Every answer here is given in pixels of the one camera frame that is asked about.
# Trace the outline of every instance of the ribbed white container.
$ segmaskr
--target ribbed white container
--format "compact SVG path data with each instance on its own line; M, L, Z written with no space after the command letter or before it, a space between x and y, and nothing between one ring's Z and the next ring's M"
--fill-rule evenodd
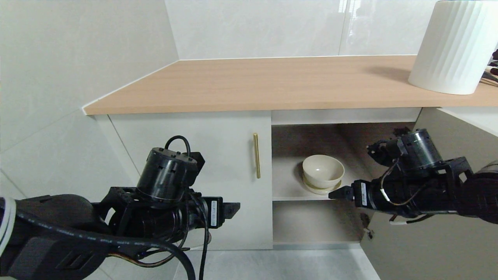
M408 81L431 91L472 94L497 42L498 0L439 1Z

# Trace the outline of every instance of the cabinet door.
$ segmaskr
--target cabinet door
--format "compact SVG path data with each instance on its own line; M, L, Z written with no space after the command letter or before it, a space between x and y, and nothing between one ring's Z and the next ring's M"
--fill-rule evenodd
M422 110L415 128L426 128L443 159L465 156L474 172L498 159L498 138L436 108ZM373 239L361 246L382 280L495 279L498 225L478 218L436 215L391 226L375 213Z
M139 172L150 149L164 146L174 135L183 135L192 151L201 152L206 160L194 190L241 203L233 219L210 231L210 249L272 248L270 111L112 115L111 120ZM254 133L259 140L259 179ZM169 148L185 151L181 140ZM200 229L191 231L187 245L201 245L203 234Z

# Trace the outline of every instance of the robotic arm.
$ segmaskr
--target robotic arm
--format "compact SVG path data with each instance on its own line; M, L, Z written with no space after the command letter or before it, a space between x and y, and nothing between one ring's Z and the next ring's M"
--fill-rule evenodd
M403 222L408 224L458 214L498 224L498 161L473 173L464 157L443 160L426 130L395 130L395 136L368 146L368 154L388 167L380 178L356 180L329 198L392 214L391 223L397 215L416 218ZM175 139L184 140L187 152L168 149ZM204 228L202 279L209 229L240 208L190 188L204 163L184 137L175 136L165 148L150 151L136 188L112 187L100 203L70 194L0 200L0 276L82 280L110 256L147 268L175 257L195 280L183 245L189 231ZM111 209L115 213L107 224ZM162 261L141 261L165 251L171 255Z
M498 224L498 161L473 173L465 157L443 160L427 130L395 130L395 139L367 147L377 163L389 167L372 181L356 180L329 193L356 207L425 220L436 214L479 217Z
M187 152L168 150L175 139L184 140ZM184 137L175 136L165 148L150 151L136 188L112 187L100 203L71 194L5 200L0 204L0 236L6 245L0 244L0 276L82 280L107 257L146 268L177 257L194 280L192 264L183 252L189 248L183 245L189 231L204 228L202 279L209 229L219 228L240 209L240 203L226 203L222 197L205 197L190 189L204 163L199 152L190 151ZM106 224L111 209L115 213ZM8 226L4 227L9 222L13 225L10 236ZM162 261L141 262L165 251L171 255Z

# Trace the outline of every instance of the open cabinet door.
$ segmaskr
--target open cabinet door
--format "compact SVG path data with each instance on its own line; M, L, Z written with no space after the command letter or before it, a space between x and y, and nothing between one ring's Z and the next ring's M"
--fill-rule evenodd
M443 109L422 110L415 128L426 128L443 159L465 156L474 172L498 159L498 138ZM375 213L361 246L382 280L498 279L498 225L478 218L437 215L391 226Z

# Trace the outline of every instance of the wire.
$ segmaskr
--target wire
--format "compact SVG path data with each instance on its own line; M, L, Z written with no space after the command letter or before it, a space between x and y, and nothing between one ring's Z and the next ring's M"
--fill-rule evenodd
M3 237L5 236L5 233L7 232L7 225L10 219L10 210L11 210L11 205L10 205L11 201L9 199L4 198L4 203L5 203L5 210L3 212L3 217L0 225L0 237L2 241Z
M195 280L195 271L192 263L190 262L187 255L181 251L174 244L161 240L153 240L145 239L145 238L128 238L128 237L119 237L119 236L111 236L100 233L87 232L83 230L77 230L68 227L61 227L53 223L48 223L35 215L24 212L22 210L18 210L17 216L22 220L27 221L30 224L35 226L39 226L45 228L47 230L51 230L54 232L58 232L60 234L68 235L74 238L79 238L91 242L99 242L107 245L114 246L123 246L123 245L133 245L133 246L146 246L150 248L159 248L163 249L167 252L172 253L183 265L183 268L187 272L188 280Z
M187 148L187 156L190 156L190 144L188 143L188 140L185 137L183 137L182 135L176 135L176 136L171 137L168 140L168 142L166 142L166 145L164 145L164 148L168 149L169 145L171 144L171 142L173 142L176 139L182 139L183 140L183 142L185 143L185 147Z
M206 255L208 253L208 243L209 243L209 226L208 226L208 216L206 210L201 206L201 203L195 197L192 192L189 191L190 197L194 201L195 205L199 208L204 219L204 244L202 246L202 257L201 257L201 267L199 268L199 280L204 279L204 266L206 264Z
M10 237L12 236L12 231L14 231L15 213L16 213L15 200L9 197L9 198L4 198L4 201L5 201L5 210L3 211L2 225L0 227L3 226L3 223L5 222L6 219L7 219L6 221L7 227L5 229L4 234L2 234L2 239L0 243L0 256L2 256L5 248L7 247Z
M393 164L391 165L391 167L389 167L384 172L384 174L382 175L382 178L380 179L380 192L382 193L382 195L384 196L384 198L386 199L386 201L389 202L390 204L392 204L394 206L403 206L403 205L406 205L406 204L410 203L410 201L412 201L422 190L424 190L425 189L425 185L421 186L410 198L408 198L408 200L406 200L404 202L401 202L401 203L392 202L389 199L389 196L387 195L387 193L384 191L384 179L391 174L391 172L398 165L398 163L399 163L399 158L397 158L393 162Z
M427 215L424 215L418 219L415 219L415 220L408 220L408 221L403 221L403 222L395 222L394 220L396 219L398 215L393 215L390 219L389 219L389 223L391 225L394 225L394 226L401 226L401 225L407 225L407 224L414 224L414 223L418 223L418 222L422 222L422 221L425 221L427 219L429 219L430 217L434 216L432 214L427 214Z
M185 241L187 240L187 235L188 235L188 226L190 225L190 208L188 206L188 202L185 203L185 216L187 216L187 219L186 219L186 222L185 222L185 227L183 229L183 238L182 238L182 241L180 242L180 244L178 245L178 248L180 248L182 251L188 251L188 250L183 250L183 245L185 244ZM164 250L161 250L161 249L157 249L157 250L153 250L153 251L145 251L145 252L140 252L138 253L139 256L143 259L143 258L147 258L149 256L152 256L154 254L157 254L157 253L161 253L161 252L164 252ZM164 259L164 263L167 263L168 261L172 260L173 259L173 255L169 255L168 257L166 257Z
M211 233L209 233L208 244L211 242L211 239L212 239ZM201 249L203 247L204 247L204 245L199 245L199 246L194 246L194 247L191 247L191 248L190 247L182 247L180 249L185 252L185 251L189 251L189 250ZM148 254L145 257L149 257L151 255L154 255L154 254L157 254L157 253L161 253L161 252L164 252L164 250L158 249L158 250L154 250L154 251L148 251L147 253L150 253L150 254ZM155 267L161 266L161 265L167 263L168 261L170 261L170 260L166 260L168 258L165 258L165 259L163 259L161 261L158 261L158 262L155 262L155 263L144 263L144 262L141 262L139 260L135 260L131 256L128 256L128 255L125 255L125 254L122 254L122 253L110 253L109 256L123 259L123 260L125 260L127 262L130 262L130 263L132 263L134 265L137 265L137 266L143 267L143 268L155 268Z
M208 239L208 244L211 243L211 239L212 239L212 236L211 236L211 233L209 233L209 239ZM185 249L185 251L190 251L190 250L197 250L197 249L201 249L204 247L204 244L202 245L198 245L198 246L193 246L193 247L186 247L186 248L182 248L182 249Z

